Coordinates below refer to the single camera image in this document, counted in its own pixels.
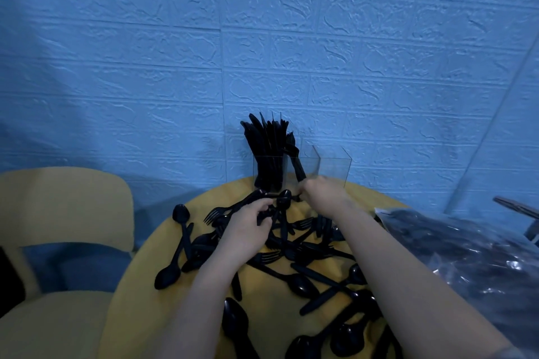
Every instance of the chair backrest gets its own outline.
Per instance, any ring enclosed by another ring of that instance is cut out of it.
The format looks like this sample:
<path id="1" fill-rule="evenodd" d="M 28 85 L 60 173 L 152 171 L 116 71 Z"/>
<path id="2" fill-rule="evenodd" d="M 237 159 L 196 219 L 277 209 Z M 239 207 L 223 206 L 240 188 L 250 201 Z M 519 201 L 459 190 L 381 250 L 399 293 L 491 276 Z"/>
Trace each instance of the chair backrest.
<path id="1" fill-rule="evenodd" d="M 134 245 L 133 197 L 118 176 L 93 169 L 50 167 L 0 175 L 0 244 Z"/>

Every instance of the chair seat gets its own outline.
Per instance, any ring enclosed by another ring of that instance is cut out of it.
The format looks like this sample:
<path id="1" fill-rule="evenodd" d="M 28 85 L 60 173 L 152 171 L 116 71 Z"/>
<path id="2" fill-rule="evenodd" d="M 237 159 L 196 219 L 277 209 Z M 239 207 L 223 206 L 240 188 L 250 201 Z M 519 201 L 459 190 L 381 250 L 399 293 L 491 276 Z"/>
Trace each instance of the chair seat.
<path id="1" fill-rule="evenodd" d="M 66 291 L 19 304 L 0 318 L 0 357 L 95 359 L 111 298 Z"/>

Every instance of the yellow table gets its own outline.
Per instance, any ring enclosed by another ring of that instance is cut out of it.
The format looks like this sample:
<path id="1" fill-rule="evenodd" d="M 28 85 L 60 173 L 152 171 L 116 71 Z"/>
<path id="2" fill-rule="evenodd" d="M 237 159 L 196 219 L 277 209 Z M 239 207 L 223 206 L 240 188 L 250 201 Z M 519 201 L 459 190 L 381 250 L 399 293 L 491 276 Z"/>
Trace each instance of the yellow table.
<path id="1" fill-rule="evenodd" d="M 374 207 L 406 207 L 401 202 L 354 183 L 347 182 L 346 189 L 360 206 L 371 213 Z M 239 179 L 216 187 L 187 203 L 191 221 L 195 223 L 191 237 L 213 230 L 203 222 L 213 207 L 233 204 L 252 190 L 252 178 Z M 287 211 L 290 222 L 315 215 L 305 202 L 293 202 Z M 155 275 L 170 263 L 181 236 L 181 226 L 170 217 L 138 251 L 112 298 L 99 346 L 99 359 L 142 357 L 163 329 L 196 275 L 196 272 L 184 273 L 173 286 L 162 291 L 154 288 Z M 336 243 L 335 248 L 350 252 L 345 242 Z M 180 266 L 184 262 L 185 255 L 182 253 Z M 314 261 L 309 267 L 340 281 L 348 275 L 352 263 L 341 258 L 329 258 Z M 284 258 L 271 267 L 285 274 L 294 272 L 290 262 Z M 284 358 L 293 338 L 300 334 L 318 333 L 350 302 L 346 295 L 339 293 L 311 314 L 300 316 L 299 310 L 307 300 L 294 295 L 283 281 L 246 265 L 239 271 L 239 278 L 243 290 L 241 305 L 249 315 L 249 336 L 261 359 Z M 315 285 L 320 291 L 327 288 L 317 282 Z M 380 319 L 367 327 L 366 347 L 356 357 L 370 358 L 373 342 L 380 337 L 384 325 L 384 319 Z M 232 343 L 222 333 L 216 357 L 236 357 Z M 322 357 L 335 357 L 327 342 L 322 349 Z"/>

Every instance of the hand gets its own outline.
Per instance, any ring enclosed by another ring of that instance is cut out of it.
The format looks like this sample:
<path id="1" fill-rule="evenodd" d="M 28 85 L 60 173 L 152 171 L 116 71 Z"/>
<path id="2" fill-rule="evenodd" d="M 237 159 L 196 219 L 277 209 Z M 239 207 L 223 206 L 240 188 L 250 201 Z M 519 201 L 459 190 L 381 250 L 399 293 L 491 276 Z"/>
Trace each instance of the hand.
<path id="1" fill-rule="evenodd" d="M 309 203 L 317 213 L 332 220 L 339 207 L 346 203 L 354 204 L 344 187 L 325 176 L 305 179 L 300 182 L 298 189 L 301 199 Z"/>
<path id="2" fill-rule="evenodd" d="M 216 252 L 222 260 L 234 265 L 235 271 L 253 257 L 264 245 L 271 229 L 271 218 L 257 226 L 260 211 L 267 210 L 273 199 L 260 199 L 243 206 L 232 215 Z"/>

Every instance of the forearm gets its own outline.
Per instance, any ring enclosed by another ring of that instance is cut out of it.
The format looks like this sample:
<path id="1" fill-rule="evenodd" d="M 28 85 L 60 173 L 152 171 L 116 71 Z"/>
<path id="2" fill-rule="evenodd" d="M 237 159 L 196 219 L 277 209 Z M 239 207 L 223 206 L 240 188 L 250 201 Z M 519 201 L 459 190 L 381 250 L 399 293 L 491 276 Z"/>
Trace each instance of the forearm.
<path id="1" fill-rule="evenodd" d="M 214 357 L 224 300 L 235 272 L 217 252 L 208 259 L 172 319 L 157 359 Z"/>
<path id="2" fill-rule="evenodd" d="M 484 359 L 510 342 L 352 201 L 335 216 L 373 294 L 415 359 Z"/>

